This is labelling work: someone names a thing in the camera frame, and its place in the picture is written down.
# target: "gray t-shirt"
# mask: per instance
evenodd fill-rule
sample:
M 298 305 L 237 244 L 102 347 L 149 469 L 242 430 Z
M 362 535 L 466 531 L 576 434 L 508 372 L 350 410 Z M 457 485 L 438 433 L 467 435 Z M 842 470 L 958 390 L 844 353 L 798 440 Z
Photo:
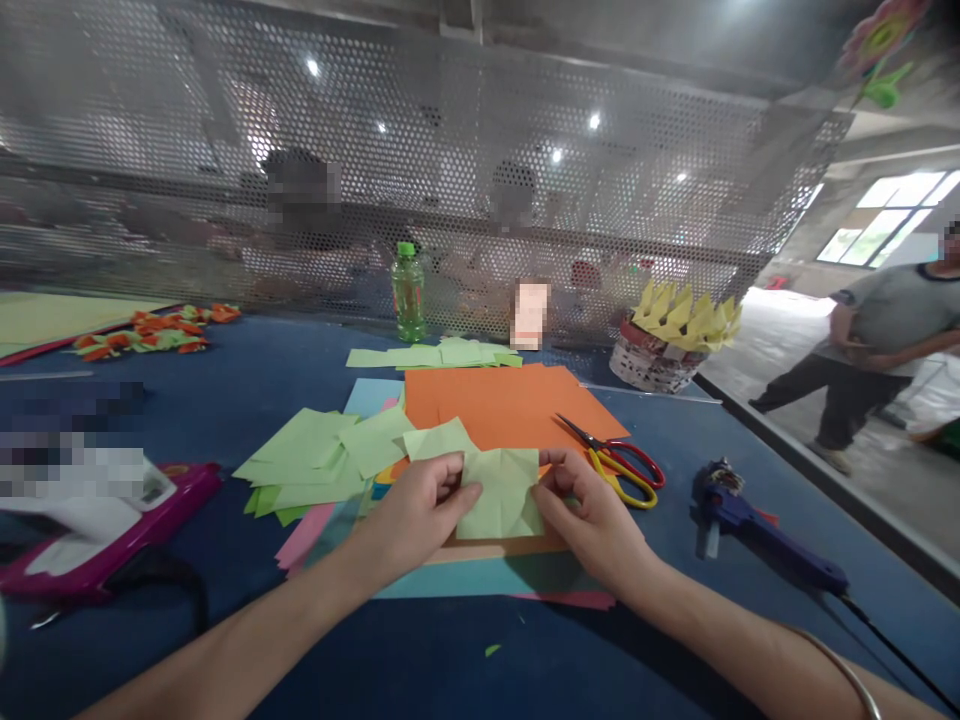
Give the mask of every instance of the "gray t-shirt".
M 926 264 L 877 271 L 830 297 L 857 311 L 850 335 L 869 345 L 870 354 L 893 355 L 960 328 L 960 278 L 930 275 Z M 852 364 L 829 339 L 813 352 Z M 922 360 L 914 360 L 887 374 L 913 377 L 922 364 Z

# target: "hand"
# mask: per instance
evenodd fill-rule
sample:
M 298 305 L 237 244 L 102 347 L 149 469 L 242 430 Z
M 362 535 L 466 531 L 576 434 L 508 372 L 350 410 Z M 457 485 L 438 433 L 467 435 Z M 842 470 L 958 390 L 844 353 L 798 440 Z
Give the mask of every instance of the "hand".
M 626 506 L 583 455 L 557 448 L 540 451 L 540 464 L 553 467 L 533 488 L 540 514 L 586 568 L 621 600 L 630 595 L 645 570 L 659 563 Z M 570 493 L 579 507 L 563 502 Z
M 858 362 L 857 367 L 869 372 L 886 372 L 903 364 L 904 361 L 899 355 L 869 355 Z
M 345 552 L 376 588 L 423 565 L 477 502 L 483 486 L 460 486 L 463 454 L 410 464 L 370 516 L 344 543 Z
M 866 350 L 871 347 L 866 343 L 860 342 L 856 338 L 843 338 L 838 340 L 831 337 L 830 344 L 834 347 L 840 348 L 841 350 Z

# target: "scissors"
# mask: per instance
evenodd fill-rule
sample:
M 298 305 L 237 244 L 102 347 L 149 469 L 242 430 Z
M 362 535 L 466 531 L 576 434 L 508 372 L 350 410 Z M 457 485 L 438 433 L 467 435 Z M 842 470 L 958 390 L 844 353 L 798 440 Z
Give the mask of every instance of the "scissors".
M 601 442 L 593 435 L 590 435 L 589 433 L 578 428 L 560 413 L 557 413 L 557 417 L 563 420 L 563 422 L 566 423 L 566 425 L 573 430 L 577 437 L 580 438 L 580 440 L 589 448 L 590 460 L 593 462 L 593 467 L 597 471 L 597 474 L 606 480 L 614 490 L 616 490 L 617 496 L 623 500 L 623 502 L 630 507 L 640 508 L 641 510 L 649 510 L 650 508 L 656 506 L 657 493 L 654 492 L 654 490 L 659 490 L 662 488 L 664 484 L 666 484 L 666 478 L 663 476 L 663 471 L 653 460 L 650 459 L 649 455 L 639 448 L 634 447 L 630 443 L 625 443 L 621 440 L 609 440 L 607 442 Z M 633 465 L 624 459 L 623 455 L 617 453 L 616 450 L 619 450 L 620 452 L 632 453 L 639 458 L 644 465 L 653 471 L 654 479 L 650 479 L 643 473 L 639 472 Z M 620 481 L 615 477 L 608 476 L 604 472 L 602 467 L 603 465 L 615 470 L 617 474 L 622 475 L 640 488 L 643 491 L 643 494 L 647 496 L 647 500 L 637 500 L 636 498 L 632 498 L 627 495 L 627 493 L 624 492 L 623 485 L 620 484 Z

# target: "woven basket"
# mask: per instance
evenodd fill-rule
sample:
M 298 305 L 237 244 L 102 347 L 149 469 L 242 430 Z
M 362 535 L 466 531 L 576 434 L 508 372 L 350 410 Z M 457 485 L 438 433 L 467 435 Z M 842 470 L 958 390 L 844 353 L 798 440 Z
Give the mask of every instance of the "woven basket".
M 620 339 L 610 355 L 610 369 L 644 392 L 675 395 L 693 380 L 710 353 L 687 352 L 641 330 L 624 318 Z

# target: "plastic bottle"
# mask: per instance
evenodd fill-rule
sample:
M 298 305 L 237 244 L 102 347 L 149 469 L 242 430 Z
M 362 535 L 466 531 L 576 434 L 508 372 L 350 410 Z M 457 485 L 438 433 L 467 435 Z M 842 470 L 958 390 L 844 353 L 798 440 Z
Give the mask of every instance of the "plastic bottle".
M 426 337 L 423 320 L 423 267 L 413 243 L 397 243 L 397 259 L 390 267 L 393 281 L 393 309 L 397 313 L 397 335 L 404 342 Z

